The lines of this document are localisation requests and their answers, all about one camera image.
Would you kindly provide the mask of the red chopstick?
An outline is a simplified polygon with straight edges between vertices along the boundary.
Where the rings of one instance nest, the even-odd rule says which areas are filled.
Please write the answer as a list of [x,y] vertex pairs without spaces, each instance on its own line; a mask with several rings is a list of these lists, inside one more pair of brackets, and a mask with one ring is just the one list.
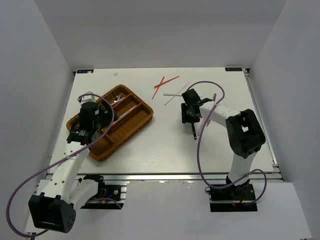
[[179,78],[179,77],[180,77],[180,76],[178,75],[178,76],[175,76],[175,77],[173,77],[173,78],[171,78],[171,79],[169,79],[169,80],[162,81],[161,83],[155,85],[154,88],[156,89],[156,88],[158,88],[158,87],[160,87],[160,86],[162,86],[162,85],[164,85],[164,84],[166,84],[166,83],[169,83],[169,82],[171,82],[171,81],[173,81],[173,80],[175,80],[175,79],[177,79],[177,78]]
[[153,96],[152,96],[152,98],[151,98],[152,100],[155,98],[155,96],[156,96],[156,94],[157,94],[157,92],[158,92],[161,84],[163,83],[164,79],[165,79],[165,77],[163,76],[162,79],[161,79],[161,81],[160,81],[160,83],[159,83],[156,87],[154,87],[154,88],[155,88],[155,92],[154,92],[154,94],[153,94]]

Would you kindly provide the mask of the silver spoon pink handle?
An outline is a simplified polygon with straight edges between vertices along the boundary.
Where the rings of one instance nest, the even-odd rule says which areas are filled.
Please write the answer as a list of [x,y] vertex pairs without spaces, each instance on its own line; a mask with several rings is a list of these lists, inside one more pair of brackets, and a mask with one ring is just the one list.
[[119,103],[121,100],[123,99],[123,95],[119,94],[115,97],[115,99],[113,100],[113,102],[111,103],[111,106],[114,106],[115,104]]

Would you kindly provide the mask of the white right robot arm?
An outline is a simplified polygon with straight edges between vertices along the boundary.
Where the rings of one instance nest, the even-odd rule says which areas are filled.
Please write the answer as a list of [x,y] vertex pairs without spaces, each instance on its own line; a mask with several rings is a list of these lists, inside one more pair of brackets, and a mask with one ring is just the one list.
[[233,151],[231,169],[226,177],[224,189],[226,195],[236,200],[244,193],[244,184],[248,184],[253,160],[266,142],[261,125],[251,109],[232,110],[219,105],[210,98],[201,99],[192,88],[182,94],[182,123],[198,123],[203,119],[203,127],[215,122],[226,128],[229,145]]

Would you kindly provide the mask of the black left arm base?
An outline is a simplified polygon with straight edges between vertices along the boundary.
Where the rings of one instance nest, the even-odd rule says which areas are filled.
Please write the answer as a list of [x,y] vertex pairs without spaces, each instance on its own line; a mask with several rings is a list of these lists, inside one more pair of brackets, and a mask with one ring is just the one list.
[[93,180],[98,183],[97,193],[91,196],[81,209],[97,209],[97,210],[120,210],[124,203],[121,201],[121,188],[119,184],[106,183],[104,177],[98,174],[87,174],[83,178],[78,179],[78,184],[84,180]]

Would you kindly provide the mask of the silver knife pink handle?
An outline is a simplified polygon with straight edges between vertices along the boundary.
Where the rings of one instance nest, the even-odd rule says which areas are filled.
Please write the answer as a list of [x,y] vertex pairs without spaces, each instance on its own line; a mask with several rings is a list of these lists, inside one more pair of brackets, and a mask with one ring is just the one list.
[[202,122],[202,123],[200,124],[200,127],[199,127],[198,132],[197,132],[197,136],[200,136],[202,129],[205,129],[205,128],[207,127],[207,125],[208,125],[208,124],[207,124],[207,123],[204,123],[204,122]]

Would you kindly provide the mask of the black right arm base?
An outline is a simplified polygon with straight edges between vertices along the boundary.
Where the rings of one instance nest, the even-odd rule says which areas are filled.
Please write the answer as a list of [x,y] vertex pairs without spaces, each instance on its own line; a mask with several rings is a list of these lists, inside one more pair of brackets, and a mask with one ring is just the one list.
[[249,204],[256,200],[252,184],[233,193],[231,188],[213,189],[206,187],[204,191],[209,195],[210,211],[212,213],[233,213],[233,212],[257,212],[256,203]]

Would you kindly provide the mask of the black handled fork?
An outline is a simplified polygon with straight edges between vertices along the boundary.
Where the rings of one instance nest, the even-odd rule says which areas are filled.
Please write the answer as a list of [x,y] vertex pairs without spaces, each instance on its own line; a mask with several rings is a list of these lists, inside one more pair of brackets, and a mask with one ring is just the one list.
[[192,128],[193,138],[194,140],[197,140],[197,133],[196,133],[196,128],[194,123],[191,123],[191,128]]

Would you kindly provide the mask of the brown wicker divided tray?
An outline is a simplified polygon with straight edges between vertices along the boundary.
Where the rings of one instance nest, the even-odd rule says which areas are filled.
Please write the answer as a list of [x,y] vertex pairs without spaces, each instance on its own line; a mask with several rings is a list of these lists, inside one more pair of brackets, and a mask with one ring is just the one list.
[[[111,106],[119,94],[123,96],[123,99]],[[66,141],[69,144],[79,143],[81,147],[88,146],[88,155],[92,159],[102,162],[142,130],[152,120],[154,111],[133,91],[122,84],[117,85],[102,97],[93,96],[96,102],[80,105],[79,113],[67,122],[66,127],[69,135]],[[112,120],[108,127],[95,129],[93,126],[95,114],[98,113],[97,104],[108,104],[112,107]],[[113,125],[119,116],[133,106],[137,107]]]

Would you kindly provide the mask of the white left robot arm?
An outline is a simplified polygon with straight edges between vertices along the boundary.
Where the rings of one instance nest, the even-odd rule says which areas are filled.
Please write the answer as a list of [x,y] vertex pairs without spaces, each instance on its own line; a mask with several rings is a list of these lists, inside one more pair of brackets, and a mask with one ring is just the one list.
[[86,175],[76,188],[73,184],[90,153],[90,144],[98,138],[99,131],[115,119],[117,114],[109,103],[93,101],[81,104],[78,118],[66,140],[66,161],[58,164],[43,191],[39,195],[33,194],[28,201],[36,228],[68,233],[75,223],[76,211],[90,199],[99,200],[105,196],[106,187],[101,175]]

